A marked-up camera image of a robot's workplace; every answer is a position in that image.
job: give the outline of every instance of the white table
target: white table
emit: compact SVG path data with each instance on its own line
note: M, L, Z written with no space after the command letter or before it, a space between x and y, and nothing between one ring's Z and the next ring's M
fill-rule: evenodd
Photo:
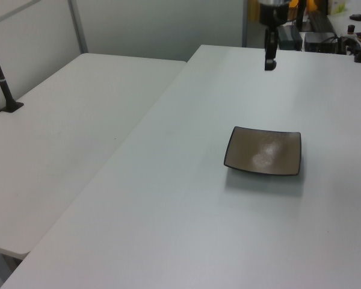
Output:
M0 113L0 253L33 249L184 65L84 54Z
M300 131L300 174L224 167L234 126ZM12 288L361 288L361 64L202 46Z

